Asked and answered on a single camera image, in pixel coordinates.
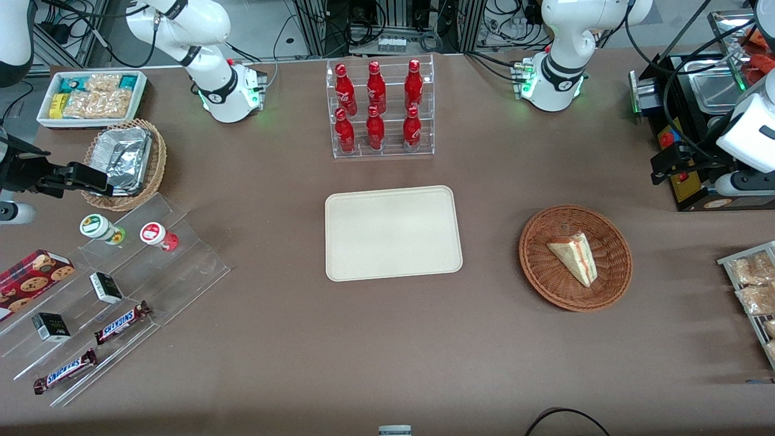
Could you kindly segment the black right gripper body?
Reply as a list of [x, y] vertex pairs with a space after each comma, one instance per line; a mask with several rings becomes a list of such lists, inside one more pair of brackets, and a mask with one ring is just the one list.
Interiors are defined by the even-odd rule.
[[15, 193], [38, 193], [36, 183], [35, 154], [6, 154], [2, 158], [1, 188], [2, 191], [14, 191]]

